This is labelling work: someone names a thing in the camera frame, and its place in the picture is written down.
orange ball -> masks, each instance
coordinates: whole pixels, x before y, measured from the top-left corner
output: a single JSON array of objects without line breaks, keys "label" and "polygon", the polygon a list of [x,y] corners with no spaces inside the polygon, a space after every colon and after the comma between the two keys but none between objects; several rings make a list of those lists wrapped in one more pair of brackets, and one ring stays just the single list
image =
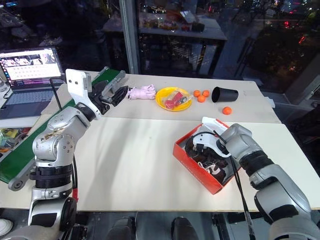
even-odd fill
[{"label": "orange ball", "polygon": [[209,95],[210,95],[209,90],[204,90],[204,91],[202,92],[202,95],[205,96],[206,98],[209,97]]},{"label": "orange ball", "polygon": [[224,107],[224,108],[222,109],[222,113],[223,113],[224,115],[230,115],[230,114],[232,114],[232,108],[229,107],[229,106],[226,106],[226,107]]},{"label": "orange ball", "polygon": [[201,95],[201,92],[199,90],[194,90],[193,92],[193,96],[195,96],[196,98],[199,97]]},{"label": "orange ball", "polygon": [[206,101],[206,97],[203,95],[198,96],[198,102],[199,103],[204,103]]}]

red box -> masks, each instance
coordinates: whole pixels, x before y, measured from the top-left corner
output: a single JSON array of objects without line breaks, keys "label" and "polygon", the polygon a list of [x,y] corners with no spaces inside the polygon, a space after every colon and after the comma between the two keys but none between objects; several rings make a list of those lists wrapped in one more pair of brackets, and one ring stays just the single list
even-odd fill
[{"label": "red box", "polygon": [[180,163],[182,163],[190,173],[192,173],[193,176],[196,177],[202,183],[202,185],[205,186],[206,189],[209,190],[210,193],[216,194],[219,192],[234,176],[230,177],[227,182],[224,183],[224,185],[221,185],[220,182],[218,182],[210,173],[208,173],[206,170],[204,170],[202,167],[200,167],[195,160],[193,160],[191,157],[189,157],[186,153],[186,151],[180,147],[180,144],[187,140],[192,134],[194,134],[199,127],[201,127],[202,124],[199,124],[196,128],[194,128],[192,131],[188,132],[186,135],[181,137],[179,140],[177,140],[174,143],[173,147],[173,155],[176,159],[179,160]]}]

yellow plate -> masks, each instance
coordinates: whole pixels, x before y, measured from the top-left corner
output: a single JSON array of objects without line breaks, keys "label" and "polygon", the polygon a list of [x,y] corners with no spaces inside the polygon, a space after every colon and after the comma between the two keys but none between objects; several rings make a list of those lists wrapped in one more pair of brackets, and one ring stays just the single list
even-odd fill
[{"label": "yellow plate", "polygon": [[182,94],[184,95],[187,95],[187,96],[190,96],[190,94],[182,89],[182,88],[178,88],[178,87],[175,87],[175,86],[169,86],[169,87],[165,87],[165,88],[162,88],[161,90],[159,90],[156,95],[155,95],[155,101],[156,103],[162,107],[163,109],[165,110],[168,110],[168,111],[174,111],[174,112],[177,112],[177,111],[182,111],[182,110],[185,110],[187,109],[188,107],[190,107],[190,105],[192,104],[192,99],[190,99],[189,101],[187,101],[186,103],[183,103],[177,107],[175,107],[174,109],[168,109],[165,107],[165,105],[163,104],[162,102],[162,99],[163,98],[166,98],[168,97],[173,91],[179,91],[181,92]]}]

cardboard box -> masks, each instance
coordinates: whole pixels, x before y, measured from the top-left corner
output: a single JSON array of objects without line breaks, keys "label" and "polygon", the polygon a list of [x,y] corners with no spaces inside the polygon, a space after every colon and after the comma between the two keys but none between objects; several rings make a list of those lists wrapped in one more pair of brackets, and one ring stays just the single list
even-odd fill
[{"label": "cardboard box", "polygon": [[[227,127],[228,126],[223,123],[222,121],[218,119],[211,118],[212,120],[218,121],[220,124],[223,126]],[[233,177],[233,171],[232,174],[229,176],[226,176],[225,180],[223,180],[223,183],[221,184],[218,180],[216,180],[210,173],[208,173],[205,169],[200,167],[198,163],[193,160],[191,157],[189,157],[184,149],[184,144],[185,142],[197,131],[199,127],[201,127],[204,123],[199,124],[197,127],[192,129],[190,132],[188,132],[186,135],[181,137],[179,140],[177,140],[174,143],[173,147],[173,155],[176,157],[176,159],[179,160],[180,163],[182,163],[188,170],[189,172],[196,178],[198,179],[202,185],[205,186],[206,189],[212,194],[216,194],[219,192]],[[239,170],[240,165],[236,163],[236,168]]]}]

laptop keyboard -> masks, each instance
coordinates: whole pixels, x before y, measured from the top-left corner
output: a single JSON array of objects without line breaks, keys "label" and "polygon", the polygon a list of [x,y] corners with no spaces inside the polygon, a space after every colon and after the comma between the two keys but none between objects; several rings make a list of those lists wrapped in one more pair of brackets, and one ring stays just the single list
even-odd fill
[{"label": "laptop keyboard", "polygon": [[6,102],[6,105],[30,104],[39,102],[50,102],[54,95],[53,91],[34,91],[14,93]]}]

